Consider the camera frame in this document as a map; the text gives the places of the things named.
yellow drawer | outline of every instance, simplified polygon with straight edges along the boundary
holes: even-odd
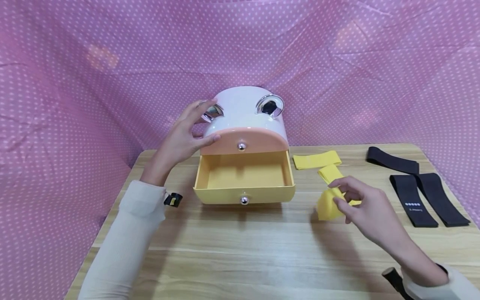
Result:
[[[288,202],[295,194],[288,151],[200,156],[193,189],[204,204]]]

drawer knob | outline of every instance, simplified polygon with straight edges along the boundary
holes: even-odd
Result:
[[[247,148],[247,145],[245,145],[244,143],[240,143],[237,145],[237,148],[239,151],[244,151]]]
[[[241,197],[240,198],[240,204],[242,205],[247,205],[248,204],[248,198],[247,197]]]

yellow resistance band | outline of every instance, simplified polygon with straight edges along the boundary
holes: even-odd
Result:
[[[333,220],[343,215],[343,213],[338,210],[335,202],[333,202],[334,197],[345,200],[339,188],[332,188],[324,191],[320,196],[320,198],[318,199],[317,214],[318,214],[319,220],[321,221]],[[358,205],[360,203],[361,201],[352,200],[350,201],[349,204]]]
[[[327,184],[330,184],[335,179],[343,178],[342,173],[340,173],[335,165],[328,165],[321,168],[318,170],[318,175],[320,175]]]
[[[340,173],[340,171],[335,165],[328,165],[324,168],[321,168],[320,170],[318,170],[318,174],[327,184],[330,184],[335,179],[343,178],[342,173]],[[343,215],[343,213],[338,210],[335,202],[333,202],[334,197],[345,200],[339,188],[331,188],[324,191],[318,199],[317,214],[319,220],[328,221]],[[349,204],[357,205],[360,203],[361,201],[352,200]]]
[[[293,162],[297,170],[321,168],[328,165],[341,165],[342,161],[338,157],[336,151],[328,151],[325,153],[307,155],[307,156],[293,156]]]

wooden table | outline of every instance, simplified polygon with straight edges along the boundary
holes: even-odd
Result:
[[[420,163],[420,171],[435,172],[423,152],[411,144],[378,145],[386,152]],[[468,227],[446,228],[428,202],[420,197],[439,228],[414,228],[388,176],[400,174],[365,162],[368,145],[292,147],[309,155],[336,150],[338,168],[383,189],[405,228],[432,259],[457,268],[480,287],[480,232]],[[66,299],[76,299],[85,274],[118,212],[129,183],[138,179],[154,153],[143,152],[100,230]],[[384,269],[398,267],[388,254],[339,218],[316,219],[314,210],[326,184],[317,169],[295,170],[297,193],[284,204],[202,205],[195,197],[198,155],[175,167],[169,192],[184,199],[179,208],[166,208],[166,220],[153,237],[132,299],[401,299],[382,278]],[[444,183],[450,200],[468,217]]]

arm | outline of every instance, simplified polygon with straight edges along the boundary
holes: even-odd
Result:
[[[439,267],[408,236],[385,193],[353,177],[333,181],[347,202],[361,200],[350,206],[335,198],[338,209],[345,214],[345,223],[354,223],[369,240],[379,245],[402,268],[406,292],[416,300],[480,299],[476,289],[458,271]]]
[[[120,202],[119,213],[88,270],[79,299],[129,298],[150,240],[165,219],[163,186],[170,170],[220,138],[192,134],[196,121],[214,103],[215,100],[210,100],[190,104],[145,165],[140,180],[129,185]]]

